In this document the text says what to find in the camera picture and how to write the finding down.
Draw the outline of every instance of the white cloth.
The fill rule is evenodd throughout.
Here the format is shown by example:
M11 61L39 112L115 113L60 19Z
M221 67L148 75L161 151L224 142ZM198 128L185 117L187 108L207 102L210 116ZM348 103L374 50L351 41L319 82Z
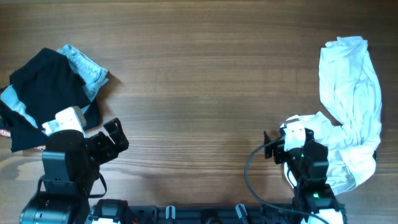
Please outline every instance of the white cloth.
M380 144L381 90L362 37L337 37L321 49L320 100L341 126L321 112L299 116L329 148L327 183L333 192L352 190L376 170L373 154Z

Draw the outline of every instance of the black garment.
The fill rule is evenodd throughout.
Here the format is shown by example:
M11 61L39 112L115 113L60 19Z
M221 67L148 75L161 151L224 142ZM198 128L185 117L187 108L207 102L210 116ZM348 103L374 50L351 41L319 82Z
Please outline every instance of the black garment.
M83 127L83 130L86 131L100 125L101 114L100 109L98 108L97 98L94 98L94 100L91 102L90 106L86 110L86 113L84 113L84 116L86 118L87 124Z
M47 143L47 135L33 127L23 116L12 111L2 101L0 101L0 115L0 129L11 132L12 152L43 146Z
M82 89L84 81L71 70L67 57L47 48L16 70L10 84L39 127L61 110L90 104Z

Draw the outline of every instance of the denim cloth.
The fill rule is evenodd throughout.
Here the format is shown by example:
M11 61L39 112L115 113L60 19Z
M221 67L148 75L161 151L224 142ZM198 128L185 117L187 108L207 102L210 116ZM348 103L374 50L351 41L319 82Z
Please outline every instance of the denim cloth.
M68 58L69 66L73 72L79 74L79 76L84 79L85 85L83 86L83 91L92 102L95 99L98 90L109 81L106 78L108 70L100 67L72 45L66 44L62 49L58 49L57 52L65 55ZM25 117L30 124L37 128L34 118L25 112L26 105L18 99L17 93L12 85L3 91L0 99L11 110L18 112L21 116ZM89 106L90 105L87 105L82 108L81 111L85 113Z
M108 70L99 66L70 44L66 44L57 52L67 56L70 68L84 79L86 84L83 86L83 91L88 99L93 101L98 90L109 81L106 78ZM89 105L82 108L81 111L85 113L88 107Z

